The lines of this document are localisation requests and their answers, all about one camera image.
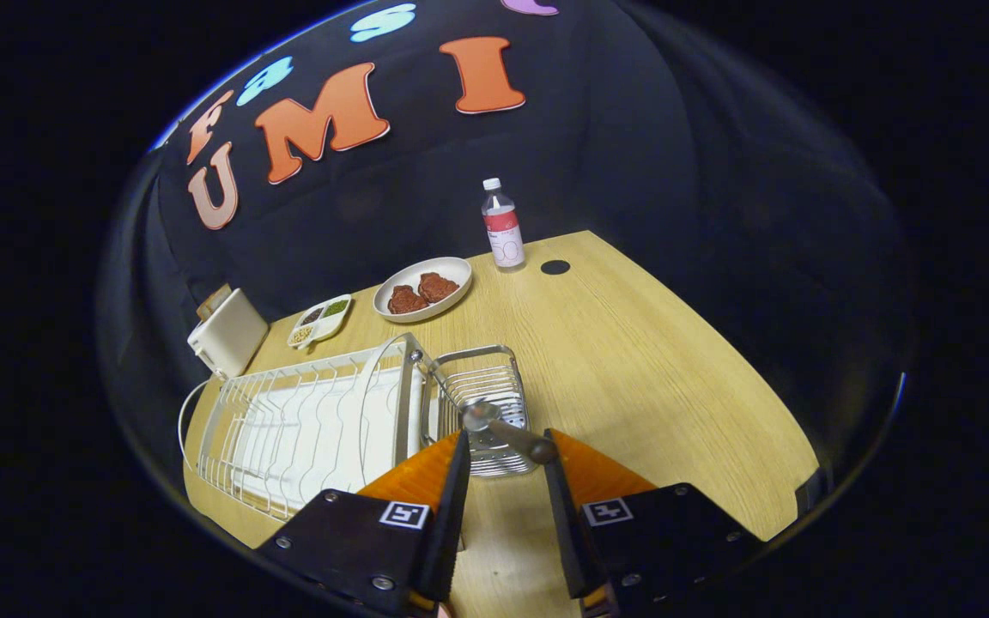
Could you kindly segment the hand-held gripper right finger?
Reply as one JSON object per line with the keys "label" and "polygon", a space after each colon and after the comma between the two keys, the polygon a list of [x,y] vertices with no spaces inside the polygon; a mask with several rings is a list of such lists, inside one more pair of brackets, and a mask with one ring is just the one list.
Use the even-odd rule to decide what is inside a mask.
{"label": "hand-held gripper right finger", "polygon": [[691,617],[764,540],[690,482],[657,485],[554,429],[544,466],[568,595],[584,617]]}

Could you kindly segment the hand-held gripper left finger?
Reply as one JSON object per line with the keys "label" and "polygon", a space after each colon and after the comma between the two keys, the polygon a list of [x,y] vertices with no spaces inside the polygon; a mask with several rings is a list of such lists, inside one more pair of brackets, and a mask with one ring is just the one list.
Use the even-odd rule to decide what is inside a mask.
{"label": "hand-held gripper left finger", "polygon": [[322,490],[255,552],[329,617],[435,617],[469,485],[470,443],[454,432],[357,492]]}

